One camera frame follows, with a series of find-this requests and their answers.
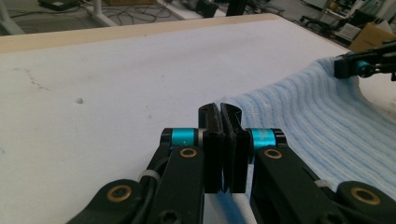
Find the knit fabric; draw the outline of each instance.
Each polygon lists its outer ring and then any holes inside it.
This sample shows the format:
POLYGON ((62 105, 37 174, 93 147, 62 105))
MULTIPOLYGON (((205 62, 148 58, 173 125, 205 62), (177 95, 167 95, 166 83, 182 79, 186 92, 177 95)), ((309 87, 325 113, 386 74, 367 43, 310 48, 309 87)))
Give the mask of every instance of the knit fabric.
MULTIPOLYGON (((280 128, 334 190, 356 180, 396 199, 396 121, 363 97, 357 77, 334 78, 333 62, 317 60, 276 84, 218 103, 241 108, 244 128, 280 128)), ((249 167, 247 196, 252 174, 249 167)))

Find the cardboard box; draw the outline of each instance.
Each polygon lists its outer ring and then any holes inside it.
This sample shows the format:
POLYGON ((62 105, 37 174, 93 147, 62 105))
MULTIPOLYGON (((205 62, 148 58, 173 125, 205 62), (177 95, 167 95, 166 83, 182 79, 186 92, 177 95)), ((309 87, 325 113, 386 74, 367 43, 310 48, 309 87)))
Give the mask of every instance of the cardboard box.
POLYGON ((376 46, 381 46, 385 40, 396 38, 395 34, 388 33, 382 29, 375 27, 374 23, 367 23, 349 49, 355 52, 372 49, 376 46))
POLYGON ((110 6, 154 4, 155 0, 104 0, 110 6))

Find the blue ring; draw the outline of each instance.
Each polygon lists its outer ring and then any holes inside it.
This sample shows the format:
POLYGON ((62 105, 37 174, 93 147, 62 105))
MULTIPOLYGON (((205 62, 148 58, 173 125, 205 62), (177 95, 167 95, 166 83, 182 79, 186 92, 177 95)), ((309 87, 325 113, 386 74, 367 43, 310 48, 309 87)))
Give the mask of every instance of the blue ring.
POLYGON ((253 160, 251 163, 254 163, 254 156, 256 155, 256 151, 261 147, 268 146, 276 146, 276 138, 274 132, 271 129, 250 129, 251 137, 253 139, 253 160))

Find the metal screw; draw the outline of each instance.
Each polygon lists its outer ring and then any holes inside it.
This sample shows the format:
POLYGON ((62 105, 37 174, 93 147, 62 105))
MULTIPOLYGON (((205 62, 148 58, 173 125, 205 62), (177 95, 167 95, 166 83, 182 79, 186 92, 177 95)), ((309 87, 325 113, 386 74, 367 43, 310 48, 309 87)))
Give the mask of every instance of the metal screw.
POLYGON ((160 223, 161 224, 181 224, 177 213, 174 211, 164 211, 160 213, 160 223))
POLYGON ((323 214, 319 219, 320 224, 345 224, 345 221, 333 213, 323 214))

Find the wooden edge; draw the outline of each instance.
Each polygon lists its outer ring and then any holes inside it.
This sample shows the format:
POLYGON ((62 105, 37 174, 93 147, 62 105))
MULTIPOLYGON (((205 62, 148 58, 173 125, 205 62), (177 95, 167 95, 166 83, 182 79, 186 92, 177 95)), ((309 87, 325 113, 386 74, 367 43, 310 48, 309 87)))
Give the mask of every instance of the wooden edge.
POLYGON ((237 24, 251 21, 283 20, 274 14, 256 14, 234 17, 199 19, 190 21, 167 21, 150 24, 96 28, 88 30, 63 31, 31 35, 0 36, 0 53, 49 49, 70 45, 128 38, 140 35, 155 35, 181 30, 190 30, 224 24, 237 24))

